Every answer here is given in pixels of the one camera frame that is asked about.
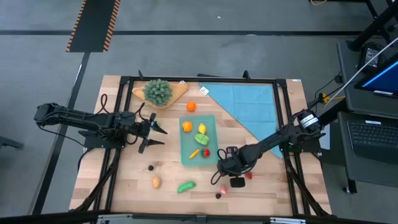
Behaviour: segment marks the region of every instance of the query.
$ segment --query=white label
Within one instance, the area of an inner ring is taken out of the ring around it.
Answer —
[[[306,116],[303,120],[300,121],[301,124],[306,123],[307,121],[311,120],[313,118],[313,115],[310,114],[308,116]]]
[[[303,124],[303,128],[306,128],[317,121],[318,121],[318,118],[313,118],[310,121],[308,121],[307,123]]]
[[[365,121],[366,122],[366,124],[380,124],[381,125],[381,122],[378,122],[378,121]]]
[[[379,90],[375,90],[374,93],[380,93],[380,94],[385,94],[385,95],[392,95],[393,94],[393,93],[390,93],[390,92],[379,91]]]
[[[200,90],[199,90],[201,93],[203,93],[205,96],[207,95],[207,93],[209,93],[209,90],[208,89],[206,89],[206,87],[201,87],[200,88]]]

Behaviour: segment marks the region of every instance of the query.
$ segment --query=floor mat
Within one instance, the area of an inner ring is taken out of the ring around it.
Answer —
[[[274,91],[270,85],[200,83],[209,95],[261,141],[277,130]],[[279,146],[271,149],[279,158]]]
[[[119,7],[120,0],[84,0],[67,52],[107,52]]]

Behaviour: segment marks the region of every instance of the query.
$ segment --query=green cutting board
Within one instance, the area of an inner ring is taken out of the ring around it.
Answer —
[[[185,132],[182,129],[184,121],[192,122],[192,131]],[[204,146],[195,140],[195,135],[200,134],[198,131],[199,124],[203,123],[206,126],[206,135],[209,137],[209,143]],[[200,115],[200,116],[184,116],[180,118],[180,142],[181,142],[181,163],[184,166],[210,166],[218,161],[217,150],[217,130],[216,119],[214,115]],[[210,156],[204,158],[200,152],[192,159],[189,158],[191,154],[197,149],[208,148]]]

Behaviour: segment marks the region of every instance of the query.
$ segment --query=yellow black striped tape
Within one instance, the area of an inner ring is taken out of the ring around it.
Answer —
[[[79,10],[79,15],[77,16],[77,19],[75,22],[75,26],[73,26],[72,33],[70,34],[69,42],[68,42],[67,49],[66,49],[67,52],[70,52],[70,45],[72,44],[73,36],[75,35],[75,31],[76,31],[77,25],[79,24],[81,14],[83,13],[83,9],[86,6],[86,1],[87,0],[83,0],[83,4],[81,4],[81,8]]]
[[[120,7],[120,0],[115,0],[113,5],[111,20],[109,22],[108,30],[106,31],[103,52],[107,52],[109,50],[109,46],[111,45],[111,39],[113,35],[114,25],[116,23],[116,18],[118,16],[119,7]]]

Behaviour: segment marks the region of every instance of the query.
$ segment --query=blue screen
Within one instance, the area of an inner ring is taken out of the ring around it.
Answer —
[[[373,77],[362,87],[387,91],[390,93],[398,93],[398,62],[393,63],[390,67]]]

